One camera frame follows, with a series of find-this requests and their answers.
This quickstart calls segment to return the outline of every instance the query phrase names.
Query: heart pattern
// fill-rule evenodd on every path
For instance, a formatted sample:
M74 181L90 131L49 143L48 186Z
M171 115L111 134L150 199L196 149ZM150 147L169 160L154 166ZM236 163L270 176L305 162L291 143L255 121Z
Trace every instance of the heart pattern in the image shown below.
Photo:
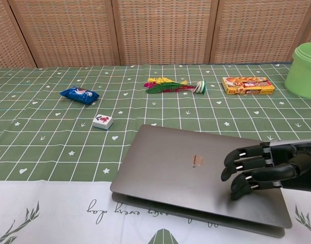
M20 173L20 174L23 174L23 173L26 172L27 170L28 170L27 168L25 168L25 169L20 169L20 170L19 170L19 173Z

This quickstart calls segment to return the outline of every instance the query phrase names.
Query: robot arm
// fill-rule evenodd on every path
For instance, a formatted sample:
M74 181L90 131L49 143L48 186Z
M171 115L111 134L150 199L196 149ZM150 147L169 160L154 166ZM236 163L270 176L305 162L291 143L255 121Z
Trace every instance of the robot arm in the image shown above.
M311 191L311 140L262 142L237 148L224 161L221 180L231 183L232 200L254 190L287 188Z

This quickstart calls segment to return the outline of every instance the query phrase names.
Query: gray laptop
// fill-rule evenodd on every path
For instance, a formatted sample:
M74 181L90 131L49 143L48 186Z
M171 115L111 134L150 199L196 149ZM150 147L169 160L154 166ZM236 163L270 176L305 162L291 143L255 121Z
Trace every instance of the gray laptop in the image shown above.
M282 237L292 222L280 189L229 199L224 158L259 141L142 125L110 186L114 201Z

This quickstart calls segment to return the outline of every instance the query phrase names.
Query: cardboard box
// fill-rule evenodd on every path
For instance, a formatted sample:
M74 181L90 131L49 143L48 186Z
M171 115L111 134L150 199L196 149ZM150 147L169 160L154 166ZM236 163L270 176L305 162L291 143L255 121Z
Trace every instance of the cardboard box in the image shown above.
M274 86L266 77L223 77L226 94L273 94Z

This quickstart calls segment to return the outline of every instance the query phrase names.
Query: green container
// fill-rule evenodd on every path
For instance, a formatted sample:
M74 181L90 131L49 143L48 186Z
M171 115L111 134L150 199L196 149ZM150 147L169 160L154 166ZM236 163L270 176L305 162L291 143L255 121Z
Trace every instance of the green container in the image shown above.
M293 94L311 98L311 43L301 44L292 57L285 86Z

